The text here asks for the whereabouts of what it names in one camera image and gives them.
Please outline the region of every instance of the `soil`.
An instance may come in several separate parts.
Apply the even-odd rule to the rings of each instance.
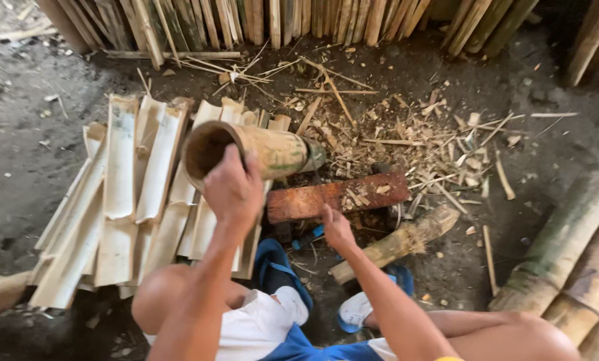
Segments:
[[[0,4],[0,32],[24,28],[15,16],[25,4],[14,5],[14,10],[7,10]],[[29,16],[28,22],[42,15],[34,10]],[[511,269],[522,260],[529,240],[534,239],[564,199],[574,177],[587,171],[593,159],[599,157],[599,89],[560,87],[562,64],[554,61],[550,36],[544,28],[525,28],[497,58],[452,60],[438,50],[442,33],[430,26],[430,30],[417,32],[400,43],[370,48],[356,45],[357,50],[351,55],[353,64],[343,47],[315,50],[326,46],[327,39],[303,38],[293,49],[265,49],[264,59],[249,73],[272,69],[280,61],[293,61],[297,54],[326,61],[327,67],[380,90],[377,95],[343,96],[355,119],[389,94],[400,93],[408,103],[426,101],[435,88],[444,88],[442,93],[453,113],[465,119],[470,112],[481,112],[483,119],[496,119],[509,111],[579,113],[560,120],[545,132],[555,119],[528,118],[508,125],[531,134],[512,149],[505,147],[503,135],[493,140],[504,149],[502,160],[516,198],[506,201],[495,170],[490,169],[488,202],[471,206],[471,217],[461,217],[449,233],[430,242],[427,253],[396,262],[413,272],[414,299],[424,309],[485,310],[491,290],[484,248],[477,247],[482,236],[481,232],[466,236],[465,230],[470,226],[478,230],[481,225],[490,226],[497,281],[504,284]],[[0,127],[0,274],[30,270],[35,265],[38,251],[33,246],[86,158],[82,126],[107,120],[108,94],[141,94],[143,86],[137,68],[152,78],[152,95],[159,101],[189,96],[219,104],[221,96],[239,98],[245,92],[250,109],[259,107],[291,116],[291,130],[299,126],[303,117],[254,87],[228,87],[212,97],[210,94],[219,87],[218,80],[204,71],[169,64],[166,68],[175,70],[176,75],[162,77],[151,69],[149,61],[111,60],[104,54],[86,60],[75,54],[65,55],[65,47],[53,40],[48,45],[39,40],[0,43],[0,123],[5,124]],[[259,49],[241,46],[237,50],[253,56]],[[294,94],[295,87],[313,87],[314,77],[310,68],[303,73],[294,68],[275,75],[274,83],[265,84],[262,89],[284,100],[283,94]],[[353,89],[343,80],[335,78],[335,83],[340,89]],[[61,96],[67,118],[58,102],[43,99],[52,94]],[[328,106],[339,117],[337,103]],[[46,110],[51,114],[41,118]],[[291,177],[288,184],[315,184],[319,181],[316,178]],[[440,196],[428,198],[431,204],[443,201]],[[361,246],[391,230],[384,222],[385,211],[368,215],[380,221],[373,226],[377,231],[356,233]],[[294,224],[291,229],[296,231],[298,226],[299,223]],[[274,231],[267,227],[265,233]],[[368,331],[349,335],[337,326],[335,313],[339,305],[359,291],[359,286],[355,282],[337,285],[327,271],[341,260],[323,241],[315,242],[315,248],[315,253],[312,249],[291,253],[292,259],[306,269],[295,268],[315,301],[309,322],[303,327],[307,337],[316,346],[377,337]],[[78,291],[70,309],[46,311],[53,319],[28,312],[24,305],[1,314],[0,360],[144,359],[148,346],[132,320],[130,303],[131,299],[119,300],[114,287],[107,287],[98,293]],[[92,329],[86,323],[93,317],[100,322]]]

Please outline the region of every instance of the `white shorts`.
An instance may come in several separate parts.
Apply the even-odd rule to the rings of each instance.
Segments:
[[[304,313],[295,307],[298,300],[301,302],[297,291],[292,287],[281,287],[275,296],[281,305],[271,296],[252,290],[247,293],[241,308],[223,314],[216,360],[260,360],[286,341],[295,323],[306,322],[308,310]],[[157,338],[145,337],[150,345]],[[383,360],[397,361],[386,340],[371,340],[368,345]]]

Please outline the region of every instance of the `leg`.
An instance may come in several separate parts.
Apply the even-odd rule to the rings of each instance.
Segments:
[[[185,291],[189,291],[187,279],[196,270],[187,265],[163,267],[146,277],[132,301],[132,316],[143,332],[156,335],[166,319],[175,300]],[[225,300],[225,312],[236,310],[250,291],[239,283],[231,282]]]
[[[517,312],[434,311],[429,317],[466,361],[576,361],[576,347],[545,320]],[[364,321],[377,328],[375,316]]]

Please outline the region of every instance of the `reddish wooden board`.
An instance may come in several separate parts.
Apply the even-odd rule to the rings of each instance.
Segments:
[[[377,188],[389,185],[386,192],[377,193]],[[368,204],[355,204],[353,207],[342,209],[342,199],[352,197],[347,190],[354,194],[364,194]],[[327,185],[291,188],[268,193],[268,219],[272,224],[288,220],[319,217],[322,205],[328,203],[333,209],[343,213],[363,211],[387,207],[404,202],[410,196],[404,172],[389,172],[370,175],[365,178],[329,183]]]

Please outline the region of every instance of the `hand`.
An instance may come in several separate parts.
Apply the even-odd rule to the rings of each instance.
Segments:
[[[322,209],[322,223],[324,224],[326,242],[340,256],[347,258],[347,255],[352,250],[359,248],[357,243],[355,243],[355,237],[353,236],[353,232],[351,232],[351,224],[348,222],[348,219],[327,204]]]
[[[215,212],[217,223],[230,229],[250,231],[263,206],[263,184],[257,159],[246,157],[241,165],[237,145],[225,147],[222,161],[204,178],[204,198]]]

